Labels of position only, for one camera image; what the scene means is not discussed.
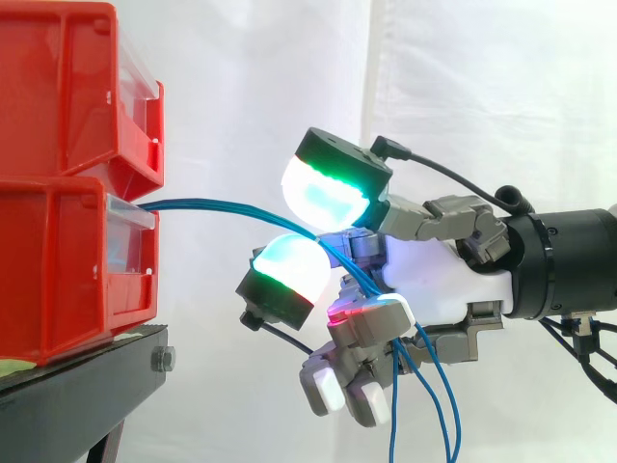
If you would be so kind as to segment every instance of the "black cable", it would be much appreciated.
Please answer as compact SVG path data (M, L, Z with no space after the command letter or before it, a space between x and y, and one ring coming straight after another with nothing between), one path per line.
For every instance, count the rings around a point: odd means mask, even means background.
M299 342L295 338L293 338L293 337L289 336L288 334L286 334L285 332L281 331L279 328L275 328L274 326L272 326L272 325L270 325L268 323L262 324L261 328L264 329L265 331L267 331L268 333L272 333L274 336L276 336L278 338L281 338L282 340L286 340L291 345L293 345L295 347L298 347L300 350L302 350L307 355L310 355L313 352L310 347L302 344L301 342Z
M465 186L467 189L475 193L487 203L496 205L497 207L508 212L509 214L521 215L534 212L533 207L531 206L529 201L521 194L521 191L519 191L518 188L506 185L502 186L497 190L496 196L490 195L476 184L470 182L456 172L450 171L442 164L415 154L408 148L403 147L402 145L399 145L398 143L393 142L392 140L389 140L385 137L377 137L370 150L377 156L384 159L391 157L393 159L413 161L430 169L433 169L434 171L437 171L440 174L443 174L444 176L449 177L457 183Z
M594 321L594 326L598 327L600 331L610 331L617 334L617 325L611 325L610 323L602 323L601 321Z
M577 360L578 360L578 355L577 355L577 353L575 352L575 350L572 348L572 346L571 346L571 345L569 345L569 344L566 342L566 340L564 340L564 339L563 339L563 338L559 335L559 333L557 333L554 329L552 329L552 327L551 327L551 326L550 326L550 325L549 325L549 324L545 321L545 319L544 319L544 318L540 320L540 324L544 327L544 329L546 329L546 330L549 332L549 334L550 334L551 336L553 336L553 337L557 340L557 342L559 342L559 344L560 344L560 345L561 345L564 349L566 349L566 350L568 351L568 353L569 353L570 355L572 355L575 359L577 359Z
M617 384L613 381L604 378L598 371L589 363L589 356L580 356L578 361L582 370L585 372L589 380L602 391L602 393L612 402L617 404Z
M610 364L612 364L614 367L617 368L617 359L615 359L612 355L610 355L608 352L605 352L602 349L598 349L597 350L598 355L600 355L603 359L605 359L607 362L609 362Z
M570 333L570 329L568 327L562 325L558 321L551 320L548 317L544 317L544 318L542 318L542 319L540 319L538 321L540 321L541 323L546 323L546 324L552 326L555 330L565 331L565 332L571 334Z

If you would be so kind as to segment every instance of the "red storage drawer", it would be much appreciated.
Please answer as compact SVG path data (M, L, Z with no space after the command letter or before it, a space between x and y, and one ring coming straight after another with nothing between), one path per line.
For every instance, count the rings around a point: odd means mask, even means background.
M0 216L0 359L44 365L156 316L156 214L96 178L0 177Z
M0 1L0 175L163 184L163 87L104 3Z

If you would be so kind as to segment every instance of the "metal bolt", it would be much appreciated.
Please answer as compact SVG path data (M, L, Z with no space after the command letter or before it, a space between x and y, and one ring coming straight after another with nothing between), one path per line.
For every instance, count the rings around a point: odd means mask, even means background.
M175 367L175 347L156 347L152 352L152 369L154 371L169 372Z

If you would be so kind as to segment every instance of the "blue wire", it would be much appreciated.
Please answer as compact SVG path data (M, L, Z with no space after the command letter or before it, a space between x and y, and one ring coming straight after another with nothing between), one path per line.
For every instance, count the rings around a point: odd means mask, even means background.
M428 384L428 381L426 381L422 373L420 373L420 370L417 367L416 362L414 362L414 360L409 355L409 352L407 352L407 349L401 343L401 341L394 340L393 343L396 345L400 353L403 354L403 357L405 358L407 365L409 365L409 368L412 369L414 374L417 376L417 379L419 379L420 383L422 383L422 386L424 386L424 389L426 389L428 394L433 399L433 403L435 404L435 408L437 410L437 416L440 419L440 426L442 427L443 443L445 444L445 461L447 463L450 463L453 461L450 459L450 440L447 437L447 427L445 425L445 418L443 417L443 409L442 409L442 405L440 404L440 400L437 398L437 395L435 394L435 391L433 391L433 388L431 388L431 386Z
M392 359L393 359L393 377L392 377L392 416L391 416L391 424L389 432L389 463L394 463L394 447L396 444L396 408L398 407L398 345L396 342L392 344Z
M420 333L420 336L426 344L426 348L428 349L431 359L433 359L433 363L437 368L437 372L442 378L443 386L445 387L445 390L447 391L447 396L450 399L450 405L452 406L452 414L454 415L454 425L456 427L456 443L454 444L454 453L452 453L452 463L455 463L457 458L459 457L459 451L461 450L461 416L459 414L459 407L456 404L456 398L454 397L454 393L452 392L450 383L447 380L447 376L445 376L442 364L440 364L440 359L437 357L437 352L435 352L431 340L429 339L428 335L419 323L416 323L416 329Z
M287 220L281 216L278 216L266 210L260 209L259 207L254 207L248 204L232 203L232 202L218 201L218 200L207 200L207 199L200 199L200 198L163 200L163 201L157 201L154 203L141 204L140 207L145 210L191 209L191 210L212 210L212 211L219 211L219 212L228 212L232 214L239 214L239 215L244 215L247 217L253 217L263 222L267 222L269 224L278 225L280 227L296 232L302 236L305 236L308 239L314 240L317 243L319 243L319 245L323 249L325 249L328 253L330 253L330 255L333 256L336 260L338 260L340 264L349 272L349 274L356 279L356 281L358 282L358 284L360 285L362 289L362 292L367 297L370 297L371 295L382 294L382 291L375 285L375 283L368 277L368 275L366 275L353 261L351 261L344 255L342 255L339 251L334 249L328 243L322 242L320 239L318 239L318 237L314 233L291 222L290 220ZM426 336L426 333L424 332L424 330L419 324L416 324L416 328L420 332L420 335L422 336L422 338L424 339L424 342L427 345L427 348L429 350L431 358L433 359L433 362L435 362L435 366L437 367L440 377L442 378L443 384L445 385L445 388L448 392L448 397L450 398L450 403L452 405L452 410L454 412L454 419L456 422L457 432L456 432L456 446L454 450L454 456L453 456L453 459L451 460L453 463L456 461L456 458L458 457L459 449L461 446L461 441L460 441L461 425L460 425L460 417L458 413L458 408L456 406L456 400L454 398L454 393L452 393L450 385L447 381L445 373L443 372L443 369L439 363L437 354L435 353L435 350L433 349L431 342L428 339L428 336ZM439 401L437 400L437 396L435 395L435 392L431 389L430 385L426 382L424 377L420 374L419 370L414 364L414 361L409 356L409 353L407 352L407 350L400 344L399 340L394 341L394 352L396 351L400 351L403 354L403 356L405 357L405 360L410 365L410 368L414 371L414 373L416 374L416 376L418 377L418 379L420 380L424 388L428 391L428 393L433 398L433 401L438 411L438 415L440 416L440 423L442 424L443 437L444 437L444 441L446 442L446 454L448 456L447 461L450 462L447 431L445 430L444 420L443 420L443 411L442 411L441 405L439 404ZM396 355L396 360L394 363L395 363L394 365L395 373L394 373L394 378L392 382L392 384L394 385L394 388L392 390L392 430L391 430L391 435L390 435L390 454L389 454L390 462L393 462L394 443L395 443L395 438L396 438L396 403L398 400L398 384L397 384L398 356L397 355Z
M172 209L191 209L191 210L213 210L219 212L228 212L232 214L245 215L255 219L267 222L273 225L286 228L313 241L317 241L319 245L330 253L340 264L353 276L360 285L362 292L367 297L371 295L379 295L381 291L375 283L351 260L343 256L328 243L322 242L317 236L307 229L284 219L281 216L254 207L248 204L232 203L228 201L207 200L200 198L187 198L180 200L163 200L154 203L140 204L140 207L145 210L172 210Z

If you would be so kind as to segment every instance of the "white backdrop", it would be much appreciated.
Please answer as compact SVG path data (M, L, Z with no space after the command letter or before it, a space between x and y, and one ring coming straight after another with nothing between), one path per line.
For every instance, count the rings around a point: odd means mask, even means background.
M166 187L153 199L247 202L293 218L280 179L315 125L353 141L390 136L487 189L514 183L539 211L617 203L609 2L114 3L166 86ZM394 167L393 190L412 200L465 193ZM170 324L178 358L127 420L120 463L387 461L387 427L314 417L297 380L303 354L237 320L251 250L281 231L163 214L157 321ZM327 340L336 285L298 335L313 347ZM480 335L480 362L446 372L463 417L459 461L615 461L617 409L537 324ZM443 461L432 402L414 378L400 391L397 460Z

